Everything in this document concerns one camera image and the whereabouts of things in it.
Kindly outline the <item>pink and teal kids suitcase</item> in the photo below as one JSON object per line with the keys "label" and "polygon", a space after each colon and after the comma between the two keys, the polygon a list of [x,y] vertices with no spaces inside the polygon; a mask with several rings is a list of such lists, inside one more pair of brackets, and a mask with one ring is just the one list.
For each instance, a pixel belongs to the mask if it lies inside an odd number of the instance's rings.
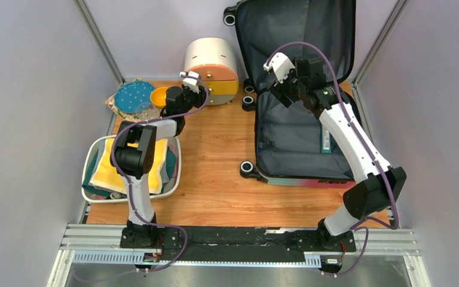
{"label": "pink and teal kids suitcase", "polygon": [[239,1],[223,21],[235,28],[247,78],[245,111],[255,114],[255,161],[243,161],[240,175],[269,185],[350,188],[353,174],[332,137],[322,154],[321,123],[297,101],[284,107],[269,91],[275,76],[264,70],[280,50],[291,60],[308,60],[325,82],[345,81],[354,63],[355,1]]}

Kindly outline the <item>dark green garment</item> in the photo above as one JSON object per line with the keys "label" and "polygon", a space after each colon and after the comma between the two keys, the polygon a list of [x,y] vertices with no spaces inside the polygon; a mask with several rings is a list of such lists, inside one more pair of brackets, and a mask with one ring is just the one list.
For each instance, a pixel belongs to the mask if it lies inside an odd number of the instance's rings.
{"label": "dark green garment", "polygon": [[[97,144],[97,151],[90,159],[82,181],[82,188],[92,200],[126,199],[123,178],[111,163],[110,152],[114,138],[106,138]],[[149,174],[149,193],[159,195],[168,192],[175,184],[177,156],[166,139],[156,143],[155,159]]]}

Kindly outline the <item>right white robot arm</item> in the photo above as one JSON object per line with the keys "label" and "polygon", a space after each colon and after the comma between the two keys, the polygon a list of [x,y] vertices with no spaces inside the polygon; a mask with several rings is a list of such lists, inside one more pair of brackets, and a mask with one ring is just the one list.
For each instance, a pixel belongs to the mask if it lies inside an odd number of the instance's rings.
{"label": "right white robot arm", "polygon": [[284,106],[301,100],[329,131],[353,173],[356,184],[344,193],[342,205],[318,223],[318,245],[333,250],[374,213],[394,206],[406,173],[402,167],[393,168],[374,147],[339,84],[328,84],[325,75],[314,75],[309,61],[291,62],[285,54],[277,53],[263,68],[275,76],[268,91]]}

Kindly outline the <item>grey garment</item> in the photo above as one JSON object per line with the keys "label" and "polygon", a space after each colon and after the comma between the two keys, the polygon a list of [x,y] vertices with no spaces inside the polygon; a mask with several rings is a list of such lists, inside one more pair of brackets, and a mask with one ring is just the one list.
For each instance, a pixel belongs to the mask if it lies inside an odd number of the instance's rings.
{"label": "grey garment", "polygon": [[97,165],[101,161],[101,158],[103,157],[103,153],[105,152],[106,140],[107,138],[100,138],[95,142],[95,147],[94,147],[96,149],[95,167],[97,167]]}

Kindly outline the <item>yellow towel white trim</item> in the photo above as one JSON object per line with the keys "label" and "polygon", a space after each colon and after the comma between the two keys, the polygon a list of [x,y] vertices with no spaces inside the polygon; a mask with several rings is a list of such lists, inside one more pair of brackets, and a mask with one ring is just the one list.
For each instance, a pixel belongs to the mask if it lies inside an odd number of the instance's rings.
{"label": "yellow towel white trim", "polygon": [[[105,149],[102,158],[96,166],[96,171],[90,178],[89,184],[96,188],[126,194],[123,178],[116,168],[111,165],[111,149],[114,137],[105,139]],[[150,194],[159,194],[163,188],[163,177],[160,169],[165,165],[168,152],[168,140],[156,141],[154,162],[148,176]]]}

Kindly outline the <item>teal tube with barcode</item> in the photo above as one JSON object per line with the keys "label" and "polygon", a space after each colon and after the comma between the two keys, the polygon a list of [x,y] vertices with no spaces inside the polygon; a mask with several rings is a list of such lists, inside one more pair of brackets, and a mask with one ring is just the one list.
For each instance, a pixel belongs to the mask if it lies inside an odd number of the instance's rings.
{"label": "teal tube with barcode", "polygon": [[321,125],[320,132],[320,148],[322,154],[331,154],[332,153],[332,136],[330,131],[324,125]]}

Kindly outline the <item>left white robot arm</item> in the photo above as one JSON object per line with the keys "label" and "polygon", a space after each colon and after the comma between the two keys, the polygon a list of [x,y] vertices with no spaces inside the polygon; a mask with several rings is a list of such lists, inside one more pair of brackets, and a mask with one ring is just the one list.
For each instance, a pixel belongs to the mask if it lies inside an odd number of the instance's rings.
{"label": "left white robot arm", "polygon": [[129,205],[121,248],[151,248],[157,244],[158,224],[149,194],[157,143],[178,136],[185,126],[185,116],[192,108],[202,108],[208,97],[209,90],[204,87],[169,87],[166,105],[158,118],[121,124],[111,149],[111,164],[123,177]]}

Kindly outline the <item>round pastel drawer cabinet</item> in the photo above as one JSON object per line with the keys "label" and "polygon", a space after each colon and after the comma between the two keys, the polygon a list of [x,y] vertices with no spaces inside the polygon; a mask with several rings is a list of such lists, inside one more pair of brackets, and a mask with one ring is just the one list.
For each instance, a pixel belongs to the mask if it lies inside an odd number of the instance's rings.
{"label": "round pastel drawer cabinet", "polygon": [[240,82],[237,57],[231,44],[222,38],[199,38],[185,52],[184,70],[199,74],[209,88],[209,105],[229,104]]}

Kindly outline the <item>white plastic basin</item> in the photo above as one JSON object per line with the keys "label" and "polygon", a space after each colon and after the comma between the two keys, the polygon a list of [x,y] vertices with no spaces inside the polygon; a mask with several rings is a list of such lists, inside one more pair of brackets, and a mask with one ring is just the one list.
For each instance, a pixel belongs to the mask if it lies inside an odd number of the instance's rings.
{"label": "white plastic basin", "polygon": [[[113,140],[113,136],[105,136],[93,142],[85,159],[81,192],[90,203],[127,202],[123,179],[110,164]],[[179,185],[182,165],[179,139],[157,142],[155,156],[149,192],[152,199],[162,199],[172,195]]]}

